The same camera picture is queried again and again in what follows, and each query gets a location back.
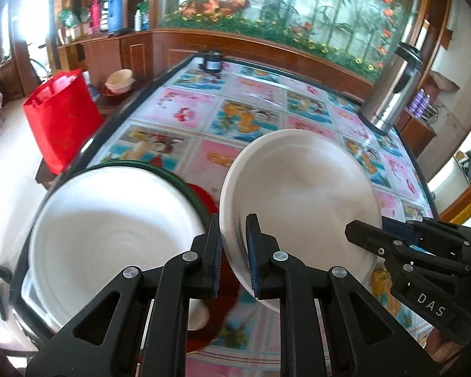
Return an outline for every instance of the floral mural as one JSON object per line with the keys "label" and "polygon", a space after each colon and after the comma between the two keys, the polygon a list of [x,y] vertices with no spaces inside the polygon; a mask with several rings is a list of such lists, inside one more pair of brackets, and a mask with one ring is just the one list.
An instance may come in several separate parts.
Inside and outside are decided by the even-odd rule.
{"label": "floral mural", "polygon": [[401,40],[414,0],[165,0],[164,27],[277,42],[375,81]]}

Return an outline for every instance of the red bag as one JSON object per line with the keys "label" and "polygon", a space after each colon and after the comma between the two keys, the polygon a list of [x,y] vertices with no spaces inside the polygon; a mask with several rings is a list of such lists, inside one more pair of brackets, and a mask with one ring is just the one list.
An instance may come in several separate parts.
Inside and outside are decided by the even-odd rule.
{"label": "red bag", "polygon": [[23,105],[49,170],[61,173],[104,119],[91,99],[82,70],[59,72]]}

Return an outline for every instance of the pink bottle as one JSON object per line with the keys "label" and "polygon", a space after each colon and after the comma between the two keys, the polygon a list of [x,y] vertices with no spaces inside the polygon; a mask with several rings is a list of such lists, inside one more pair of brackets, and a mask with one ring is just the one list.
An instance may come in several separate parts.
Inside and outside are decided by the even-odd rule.
{"label": "pink bottle", "polygon": [[99,32],[99,20],[101,19],[101,5],[99,0],[94,0],[91,5],[91,22],[94,32]]}

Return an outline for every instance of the tiled floor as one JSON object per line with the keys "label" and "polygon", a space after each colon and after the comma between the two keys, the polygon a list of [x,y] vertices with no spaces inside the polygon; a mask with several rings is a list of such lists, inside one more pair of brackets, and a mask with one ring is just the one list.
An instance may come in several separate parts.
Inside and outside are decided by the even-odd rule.
{"label": "tiled floor", "polygon": [[[45,189],[35,182],[41,154],[25,119],[23,100],[3,108],[5,123],[0,126],[0,264],[14,269],[31,220],[44,197]],[[3,300],[9,286],[0,279]],[[9,311],[0,319],[0,347],[34,350]]]}

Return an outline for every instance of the patterned tablecloth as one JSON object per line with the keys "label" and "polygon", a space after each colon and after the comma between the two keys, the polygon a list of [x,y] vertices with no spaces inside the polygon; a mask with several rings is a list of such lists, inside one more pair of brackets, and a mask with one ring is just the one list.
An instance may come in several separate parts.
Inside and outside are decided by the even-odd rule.
{"label": "patterned tablecloth", "polygon": [[[227,171],[258,137],[283,128],[305,129],[344,147],[372,181],[382,215],[396,220],[432,216],[422,184],[397,133],[372,133],[356,106],[332,93],[280,75],[225,63],[219,77],[195,59],[150,96],[101,147],[90,165],[142,160],[203,187],[219,202]],[[428,323],[389,294],[380,262],[372,275],[376,298],[423,343]],[[187,358],[189,377],[279,372],[279,314],[243,289],[217,338]]]}

